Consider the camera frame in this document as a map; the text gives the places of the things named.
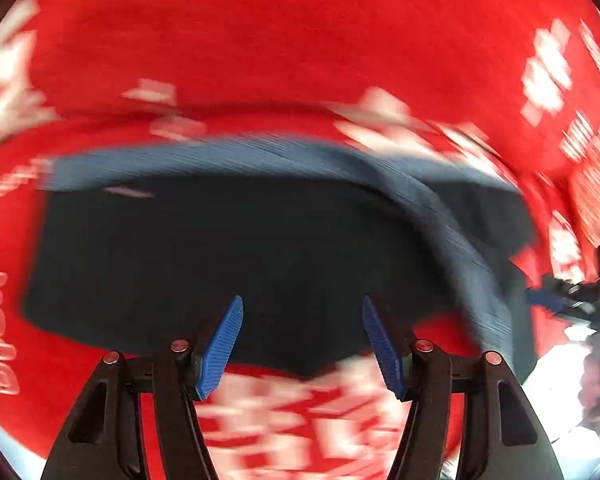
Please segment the red wedding bed blanket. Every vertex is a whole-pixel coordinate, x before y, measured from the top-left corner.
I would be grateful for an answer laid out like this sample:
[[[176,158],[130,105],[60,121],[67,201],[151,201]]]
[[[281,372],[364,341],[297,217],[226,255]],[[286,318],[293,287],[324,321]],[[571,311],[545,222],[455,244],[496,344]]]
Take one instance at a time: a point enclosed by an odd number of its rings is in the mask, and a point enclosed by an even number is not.
[[[526,290],[600,281],[592,0],[0,0],[0,428],[42,477],[562,478],[524,384],[573,322],[527,297],[537,359],[522,378],[457,314],[406,326],[370,296],[402,356],[402,401],[363,320],[365,350],[311,377],[236,362],[239,332],[201,401],[198,359],[230,304],[143,354],[24,317],[58,158],[251,138],[500,178],[534,229],[513,258]],[[600,436],[600,332],[588,341],[564,422]]]

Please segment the black pants grey waistband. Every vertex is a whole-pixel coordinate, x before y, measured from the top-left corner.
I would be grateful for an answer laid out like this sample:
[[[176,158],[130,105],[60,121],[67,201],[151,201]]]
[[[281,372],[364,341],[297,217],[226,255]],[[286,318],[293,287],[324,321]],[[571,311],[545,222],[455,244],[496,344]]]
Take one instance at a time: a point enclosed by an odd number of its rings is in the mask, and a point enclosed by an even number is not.
[[[143,354],[242,298],[238,363],[311,377],[366,348],[361,307],[455,313],[519,377],[535,367],[518,190],[457,162],[309,140],[223,139],[61,157],[45,179],[24,317]]]

